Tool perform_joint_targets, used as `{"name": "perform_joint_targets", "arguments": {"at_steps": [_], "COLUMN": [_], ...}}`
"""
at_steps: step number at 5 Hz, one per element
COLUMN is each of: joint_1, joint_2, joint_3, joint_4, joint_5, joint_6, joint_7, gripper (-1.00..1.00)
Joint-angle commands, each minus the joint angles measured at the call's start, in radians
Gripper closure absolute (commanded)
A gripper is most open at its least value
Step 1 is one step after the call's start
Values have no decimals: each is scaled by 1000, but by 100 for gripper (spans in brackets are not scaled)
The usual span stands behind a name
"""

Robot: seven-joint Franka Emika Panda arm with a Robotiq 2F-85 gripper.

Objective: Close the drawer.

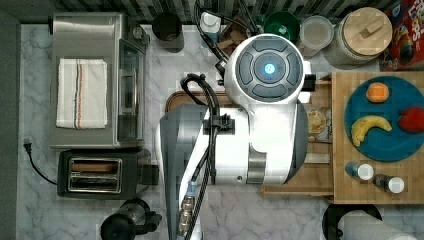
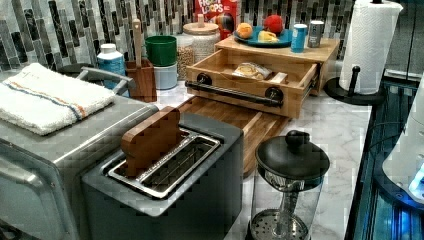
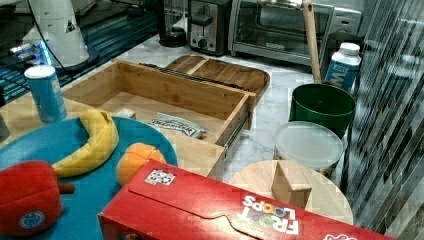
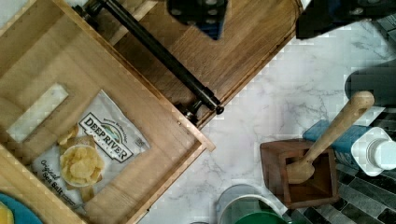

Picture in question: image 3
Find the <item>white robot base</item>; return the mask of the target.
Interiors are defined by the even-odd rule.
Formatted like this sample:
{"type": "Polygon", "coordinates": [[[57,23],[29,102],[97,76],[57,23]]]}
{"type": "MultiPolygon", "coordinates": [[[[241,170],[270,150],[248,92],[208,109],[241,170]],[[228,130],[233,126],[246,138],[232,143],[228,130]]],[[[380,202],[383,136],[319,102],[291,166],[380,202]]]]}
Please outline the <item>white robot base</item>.
{"type": "Polygon", "coordinates": [[[83,39],[72,0],[26,0],[34,24],[23,43],[9,52],[21,60],[64,71],[92,65],[99,53],[83,39]]]}

